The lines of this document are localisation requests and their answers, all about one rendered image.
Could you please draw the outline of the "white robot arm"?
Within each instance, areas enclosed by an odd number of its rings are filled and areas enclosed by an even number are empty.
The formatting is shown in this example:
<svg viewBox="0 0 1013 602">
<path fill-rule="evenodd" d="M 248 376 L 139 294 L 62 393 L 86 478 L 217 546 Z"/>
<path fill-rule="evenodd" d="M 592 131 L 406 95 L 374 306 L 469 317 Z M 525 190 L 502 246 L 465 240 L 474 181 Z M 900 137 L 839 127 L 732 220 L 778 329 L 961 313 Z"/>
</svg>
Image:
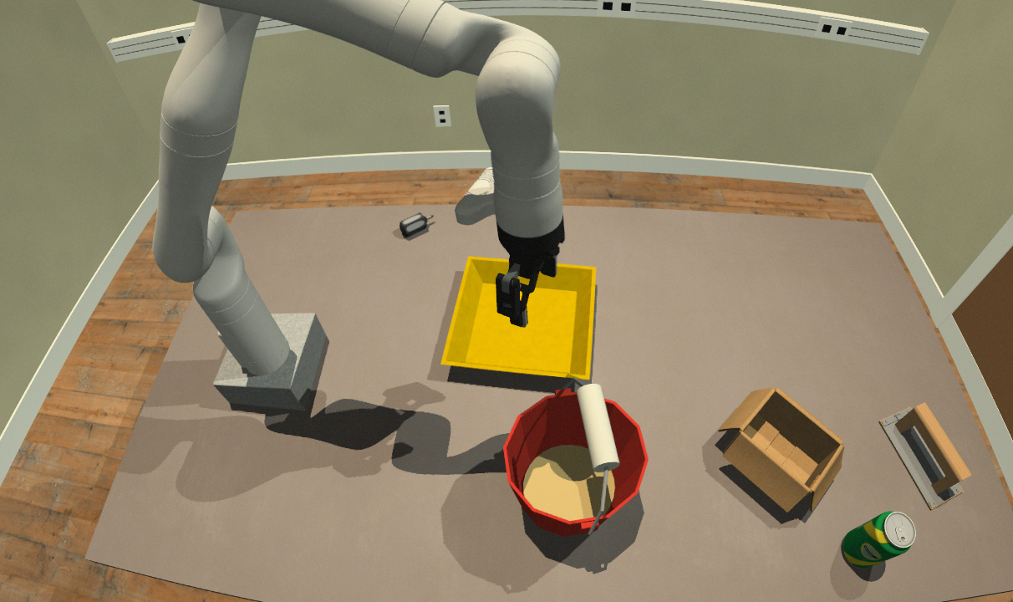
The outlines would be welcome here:
<svg viewBox="0 0 1013 602">
<path fill-rule="evenodd" d="M 162 100 L 152 250 L 166 277 L 193 282 L 217 336 L 250 373 L 276 372 L 288 359 L 288 340 L 212 203 L 234 145 L 261 16 L 342 39 L 433 79 L 450 71 L 479 76 L 477 119 L 492 168 L 457 203 L 457 222 L 496 216 L 517 237 L 547 235 L 562 222 L 552 121 L 561 65 L 536 32 L 441 0 L 193 1 L 196 24 Z"/>
</svg>

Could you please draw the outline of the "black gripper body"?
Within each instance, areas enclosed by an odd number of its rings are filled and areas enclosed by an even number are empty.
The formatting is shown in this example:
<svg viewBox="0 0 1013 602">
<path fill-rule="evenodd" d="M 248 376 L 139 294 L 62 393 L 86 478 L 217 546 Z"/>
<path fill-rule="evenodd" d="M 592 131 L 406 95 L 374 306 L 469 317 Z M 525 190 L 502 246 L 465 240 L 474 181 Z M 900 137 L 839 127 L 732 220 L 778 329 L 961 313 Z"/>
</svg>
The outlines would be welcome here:
<svg viewBox="0 0 1013 602">
<path fill-rule="evenodd" d="M 561 242 L 563 235 L 563 216 L 562 222 L 557 225 L 555 230 L 552 230 L 547 235 L 540 237 L 517 237 L 509 235 L 504 232 L 501 227 L 496 225 L 496 232 L 498 232 L 499 241 L 503 245 L 504 250 L 510 254 L 509 269 L 513 264 L 521 264 L 521 274 L 519 277 L 528 278 L 531 277 L 531 271 L 533 264 L 536 262 L 536 257 L 544 257 L 544 262 L 547 257 L 547 253 L 555 250 L 555 247 Z M 538 256 L 540 255 L 540 256 Z"/>
</svg>

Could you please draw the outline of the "open brown cardboard box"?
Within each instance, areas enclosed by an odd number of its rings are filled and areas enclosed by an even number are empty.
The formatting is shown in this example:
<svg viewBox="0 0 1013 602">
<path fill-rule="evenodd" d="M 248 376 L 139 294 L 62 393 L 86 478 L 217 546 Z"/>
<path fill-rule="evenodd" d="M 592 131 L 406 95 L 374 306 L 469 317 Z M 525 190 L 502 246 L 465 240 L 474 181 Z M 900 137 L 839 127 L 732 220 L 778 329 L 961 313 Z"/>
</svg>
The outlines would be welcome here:
<svg viewBox="0 0 1013 602">
<path fill-rule="evenodd" d="M 812 512 L 842 469 L 842 438 L 778 388 L 752 391 L 718 428 L 741 430 L 723 457 L 786 512 L 812 492 Z"/>
</svg>

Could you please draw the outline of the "yellow square tray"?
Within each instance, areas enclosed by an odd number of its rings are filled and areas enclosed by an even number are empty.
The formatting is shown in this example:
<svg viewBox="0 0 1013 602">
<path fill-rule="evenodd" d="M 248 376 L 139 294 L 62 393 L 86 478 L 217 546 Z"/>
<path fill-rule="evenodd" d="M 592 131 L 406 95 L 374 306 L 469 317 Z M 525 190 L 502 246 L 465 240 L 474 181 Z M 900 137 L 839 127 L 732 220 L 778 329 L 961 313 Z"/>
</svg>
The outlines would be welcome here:
<svg viewBox="0 0 1013 602">
<path fill-rule="evenodd" d="M 496 312 L 499 272 L 506 275 L 509 259 L 467 258 L 441 364 L 589 380 L 597 267 L 558 264 L 555 278 L 538 272 L 526 328 Z"/>
</svg>

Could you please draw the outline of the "green drink can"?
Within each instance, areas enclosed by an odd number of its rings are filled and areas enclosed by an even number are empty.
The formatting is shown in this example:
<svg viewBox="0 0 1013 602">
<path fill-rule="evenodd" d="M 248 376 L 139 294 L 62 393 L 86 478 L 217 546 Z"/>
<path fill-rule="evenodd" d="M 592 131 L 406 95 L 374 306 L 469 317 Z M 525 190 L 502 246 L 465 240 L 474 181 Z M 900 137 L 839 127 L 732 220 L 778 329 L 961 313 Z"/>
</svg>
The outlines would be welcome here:
<svg viewBox="0 0 1013 602">
<path fill-rule="evenodd" d="M 903 555 L 915 537 L 911 519 L 903 512 L 889 511 L 849 531 L 842 548 L 850 565 L 865 569 Z"/>
</svg>

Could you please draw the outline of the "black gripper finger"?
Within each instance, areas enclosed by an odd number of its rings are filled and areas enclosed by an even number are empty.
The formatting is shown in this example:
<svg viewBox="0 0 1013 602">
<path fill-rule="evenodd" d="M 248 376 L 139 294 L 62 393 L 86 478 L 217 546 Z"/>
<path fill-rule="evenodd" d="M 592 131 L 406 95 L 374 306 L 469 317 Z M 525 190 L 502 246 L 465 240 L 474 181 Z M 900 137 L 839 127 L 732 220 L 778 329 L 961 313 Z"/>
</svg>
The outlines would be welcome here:
<svg viewBox="0 0 1013 602">
<path fill-rule="evenodd" d="M 496 275 L 496 312 L 509 317 L 511 324 L 523 328 L 528 324 L 528 298 L 536 290 L 538 272 L 543 269 L 543 257 L 536 257 L 528 285 L 521 284 L 521 279 L 518 279 L 521 264 L 513 264 L 506 275 Z"/>
<path fill-rule="evenodd" d="M 563 235 L 562 235 L 562 240 L 561 240 L 560 243 L 563 243 L 564 240 L 565 240 L 565 232 L 564 232 L 564 223 L 563 223 Z M 560 252 L 560 247 L 555 247 L 555 250 L 552 250 L 549 253 L 547 253 L 546 262 L 543 264 L 543 269 L 541 270 L 541 272 L 544 275 L 547 275 L 548 277 L 552 277 L 552 278 L 556 277 L 556 274 L 557 274 L 557 255 L 559 254 L 559 252 Z"/>
</svg>

